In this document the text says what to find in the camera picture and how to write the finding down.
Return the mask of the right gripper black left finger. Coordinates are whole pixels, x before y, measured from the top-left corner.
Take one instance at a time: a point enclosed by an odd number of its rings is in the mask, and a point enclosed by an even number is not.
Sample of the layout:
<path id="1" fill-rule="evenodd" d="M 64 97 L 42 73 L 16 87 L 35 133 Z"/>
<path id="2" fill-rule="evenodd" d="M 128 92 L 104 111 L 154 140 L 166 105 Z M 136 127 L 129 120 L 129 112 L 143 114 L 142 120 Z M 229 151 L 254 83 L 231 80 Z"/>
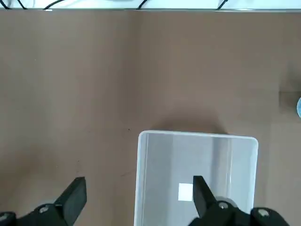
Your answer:
<path id="1" fill-rule="evenodd" d="M 12 211 L 1 212 L 0 224 L 2 226 L 72 226 L 86 203 L 86 179 L 77 177 L 54 203 L 42 204 L 19 218 Z"/>

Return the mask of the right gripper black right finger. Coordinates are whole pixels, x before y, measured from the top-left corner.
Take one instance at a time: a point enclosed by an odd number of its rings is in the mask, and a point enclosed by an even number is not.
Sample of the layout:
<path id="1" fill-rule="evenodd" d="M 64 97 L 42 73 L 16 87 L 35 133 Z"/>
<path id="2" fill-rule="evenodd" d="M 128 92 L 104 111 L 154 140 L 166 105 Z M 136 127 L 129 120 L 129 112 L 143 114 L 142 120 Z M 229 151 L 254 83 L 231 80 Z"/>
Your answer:
<path id="1" fill-rule="evenodd" d="M 247 214 L 227 201 L 218 201 L 202 176 L 193 177 L 193 201 L 199 217 L 190 226 L 289 226 L 275 210 L 258 207 Z"/>

